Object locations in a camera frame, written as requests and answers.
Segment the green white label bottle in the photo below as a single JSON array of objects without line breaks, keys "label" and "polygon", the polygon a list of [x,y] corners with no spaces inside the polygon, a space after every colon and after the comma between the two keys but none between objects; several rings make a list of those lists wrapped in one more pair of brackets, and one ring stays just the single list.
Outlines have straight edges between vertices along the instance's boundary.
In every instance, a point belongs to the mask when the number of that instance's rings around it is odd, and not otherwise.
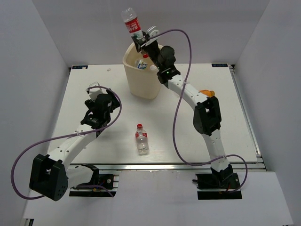
[{"label": "green white label bottle", "polygon": [[134,64],[134,67],[136,69],[141,69],[141,70],[145,70],[147,68],[147,66],[148,66],[148,64],[142,59],[137,59]]}]

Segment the large red label bottle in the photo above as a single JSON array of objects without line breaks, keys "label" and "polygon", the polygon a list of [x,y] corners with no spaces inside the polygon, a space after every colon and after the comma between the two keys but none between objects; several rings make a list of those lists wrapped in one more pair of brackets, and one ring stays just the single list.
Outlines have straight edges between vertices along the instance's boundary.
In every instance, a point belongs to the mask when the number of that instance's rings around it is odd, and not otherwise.
[{"label": "large red label bottle", "polygon": [[[136,36],[139,39],[143,38],[143,30],[140,26],[136,12],[132,8],[128,8],[121,12],[121,16],[130,35]],[[140,53],[143,58],[148,58],[148,54],[144,50]]]}]

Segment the small red cap bottle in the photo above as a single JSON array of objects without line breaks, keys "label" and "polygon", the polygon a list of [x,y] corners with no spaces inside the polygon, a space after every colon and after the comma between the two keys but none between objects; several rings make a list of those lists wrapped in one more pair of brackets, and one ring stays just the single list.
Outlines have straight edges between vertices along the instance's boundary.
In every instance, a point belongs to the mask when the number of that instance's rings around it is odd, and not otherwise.
[{"label": "small red cap bottle", "polygon": [[135,140],[138,153],[140,155],[146,155],[149,152],[149,144],[147,132],[143,129],[142,124],[137,124],[136,126]]}]

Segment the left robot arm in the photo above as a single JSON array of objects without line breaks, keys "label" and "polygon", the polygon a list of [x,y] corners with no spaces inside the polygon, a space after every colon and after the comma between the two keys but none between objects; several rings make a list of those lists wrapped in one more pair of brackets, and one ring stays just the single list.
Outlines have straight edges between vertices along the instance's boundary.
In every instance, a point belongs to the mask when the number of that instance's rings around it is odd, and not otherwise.
[{"label": "left robot arm", "polygon": [[111,114],[122,109],[120,98],[111,89],[95,84],[87,88],[87,112],[73,134],[46,155],[38,154],[32,163],[29,188],[53,201],[60,200],[69,188],[101,188],[99,169],[91,164],[70,168],[81,151],[95,141],[114,122]]}]

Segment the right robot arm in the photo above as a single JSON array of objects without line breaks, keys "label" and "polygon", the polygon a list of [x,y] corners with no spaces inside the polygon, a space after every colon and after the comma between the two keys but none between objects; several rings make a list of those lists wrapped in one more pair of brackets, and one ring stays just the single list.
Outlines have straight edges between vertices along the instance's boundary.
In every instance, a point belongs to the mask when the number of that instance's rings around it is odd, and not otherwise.
[{"label": "right robot arm", "polygon": [[144,51],[158,68],[157,77],[161,84],[180,96],[193,110],[193,126],[203,137],[210,161],[212,181],[222,188],[229,183],[233,168],[228,161],[221,140],[221,111],[217,97],[208,97],[187,82],[175,67],[174,49],[170,46],[159,48],[156,38],[143,32],[142,38],[132,40],[137,52]]}]

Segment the beige plastic bin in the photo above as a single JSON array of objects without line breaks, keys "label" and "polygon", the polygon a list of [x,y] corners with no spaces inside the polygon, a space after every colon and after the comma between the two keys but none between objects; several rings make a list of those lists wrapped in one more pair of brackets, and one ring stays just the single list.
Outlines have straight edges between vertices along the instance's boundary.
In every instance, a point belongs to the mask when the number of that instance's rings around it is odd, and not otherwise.
[{"label": "beige plastic bin", "polygon": [[[145,70],[136,69],[134,67],[137,59],[144,60],[148,66]],[[154,65],[151,59],[143,58],[141,53],[137,53],[134,43],[128,47],[123,56],[123,65],[127,77],[130,92],[145,99],[154,99],[158,95],[161,84],[157,77],[158,69],[151,70],[150,66]]]}]

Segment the orange juice bottle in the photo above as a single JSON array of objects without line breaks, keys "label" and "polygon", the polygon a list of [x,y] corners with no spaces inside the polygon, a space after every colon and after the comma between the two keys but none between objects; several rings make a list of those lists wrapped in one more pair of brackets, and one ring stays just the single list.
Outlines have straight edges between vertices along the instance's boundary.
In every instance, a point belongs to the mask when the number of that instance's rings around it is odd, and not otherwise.
[{"label": "orange juice bottle", "polygon": [[206,95],[207,97],[214,97],[215,96],[215,92],[213,90],[200,90],[200,93]]}]

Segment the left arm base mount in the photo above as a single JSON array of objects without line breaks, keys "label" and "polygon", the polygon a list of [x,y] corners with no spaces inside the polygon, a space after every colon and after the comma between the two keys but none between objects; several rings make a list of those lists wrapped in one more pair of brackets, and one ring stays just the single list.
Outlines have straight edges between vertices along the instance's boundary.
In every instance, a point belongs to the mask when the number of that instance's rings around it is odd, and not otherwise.
[{"label": "left arm base mount", "polygon": [[101,170],[91,164],[81,164],[68,169],[70,197],[113,198],[119,186],[119,175]]}]

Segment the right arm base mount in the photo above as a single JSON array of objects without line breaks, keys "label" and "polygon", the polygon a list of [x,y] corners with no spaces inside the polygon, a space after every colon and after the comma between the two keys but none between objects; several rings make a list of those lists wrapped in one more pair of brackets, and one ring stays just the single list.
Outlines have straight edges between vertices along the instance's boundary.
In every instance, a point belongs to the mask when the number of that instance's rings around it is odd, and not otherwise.
[{"label": "right arm base mount", "polygon": [[226,182],[219,184],[213,174],[196,174],[192,182],[197,187],[198,200],[241,200],[240,181],[234,173]]}]

